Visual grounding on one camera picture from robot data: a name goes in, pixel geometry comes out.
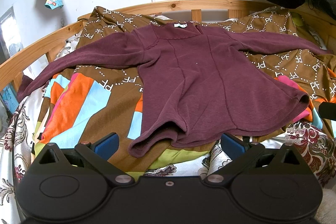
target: bed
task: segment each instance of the bed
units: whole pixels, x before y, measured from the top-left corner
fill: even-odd
[[[166,22],[178,22],[162,14],[181,10],[191,10],[192,22],[198,24],[202,22],[202,10],[227,10],[228,20],[219,23],[201,23],[202,26],[220,26],[231,32],[270,31],[291,34],[302,37],[322,49],[336,51],[336,21],[316,9],[310,9],[307,4],[295,10],[287,10],[273,7],[269,3],[247,0],[172,0],[136,5],[115,11],[96,7],[92,13],[78,17],[77,22],[39,39],[1,64],[0,90],[11,83],[18,91],[22,84],[22,71],[44,54],[48,62],[52,62],[55,58],[61,58],[75,50],[77,45],[82,47],[90,43],[93,35],[97,39],[97,37],[104,37],[113,32],[131,31],[147,24],[164,25]],[[306,113],[310,120],[309,118],[308,120],[297,120],[271,134],[250,137],[248,141],[261,142],[269,148],[279,148],[284,142],[294,143],[321,185],[333,188],[336,184],[334,178],[336,172],[334,123],[325,119],[317,120],[315,108],[323,101],[333,102],[333,95],[336,92],[336,85],[333,83],[336,79],[336,57],[331,54],[315,56],[309,51],[302,50],[285,52],[272,57],[253,52],[245,52],[245,55],[258,69],[274,78],[288,76],[291,83],[297,84],[297,89],[307,90],[312,102]],[[316,73],[303,73],[308,68]],[[20,222],[20,213],[13,198],[15,185],[24,176],[34,159],[34,154],[41,150],[41,145],[45,145],[42,143],[43,139],[44,142],[52,141],[57,144],[69,142],[68,139],[59,139],[54,135],[43,139],[39,137],[43,132],[46,132],[46,128],[50,125],[51,113],[57,114],[56,106],[57,109],[60,109],[59,98],[62,98],[65,88],[68,89],[72,75],[76,72],[83,75],[80,82],[84,83],[89,81],[92,75],[89,70],[99,72],[100,78],[97,76],[95,81],[99,87],[103,88],[103,93],[110,92],[113,86],[126,86],[131,83],[132,88],[125,93],[135,94],[136,91],[136,95],[120,96],[120,100],[115,103],[117,106],[113,110],[117,112],[114,114],[114,120],[124,121],[124,116],[119,114],[119,112],[123,112],[128,117],[126,122],[119,122],[121,125],[108,123],[107,127],[109,128],[102,130],[101,135],[91,136],[89,132],[96,127],[97,121],[89,120],[97,112],[102,112],[104,109],[109,110],[106,108],[106,102],[103,107],[98,108],[91,116],[85,117],[78,123],[78,126],[82,127],[82,135],[72,141],[94,143],[97,139],[104,137],[110,128],[113,128],[115,132],[125,131],[125,138],[120,140],[118,152],[113,156],[113,159],[107,158],[107,160],[134,178],[141,175],[200,175],[205,177],[231,161],[221,151],[217,142],[174,150],[167,141],[163,141],[140,159],[127,155],[126,147],[129,142],[126,139],[133,136],[133,131],[139,127],[139,115],[142,117],[142,95],[139,92],[142,92],[143,87],[136,69],[129,68],[116,72],[116,70],[102,68],[98,65],[84,64],[77,66],[74,70],[66,70],[55,75],[45,86],[31,92],[29,97],[25,97],[13,116],[7,134],[1,139],[0,212],[6,212],[0,214],[1,218],[4,215],[3,222]],[[105,77],[105,74],[110,75],[110,82],[101,78]],[[52,122],[54,122],[52,128],[62,127],[61,119],[53,118]],[[71,133],[71,126],[59,130],[59,133],[67,130],[70,130]]]

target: clothing label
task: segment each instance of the clothing label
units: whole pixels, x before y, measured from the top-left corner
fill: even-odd
[[[180,23],[177,23],[177,24],[174,24],[174,27],[185,28],[185,27],[187,27],[187,24],[180,24]]]

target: long-sleeve top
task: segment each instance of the long-sleeve top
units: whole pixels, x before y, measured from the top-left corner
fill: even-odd
[[[241,51],[295,49],[328,53],[294,35],[233,33],[192,23],[149,25],[111,34],[50,63],[19,96],[68,67],[137,66],[144,84],[143,117],[129,153],[141,157],[162,139],[192,147],[218,140],[223,132],[261,136],[290,122],[308,106],[309,96],[261,72]]]

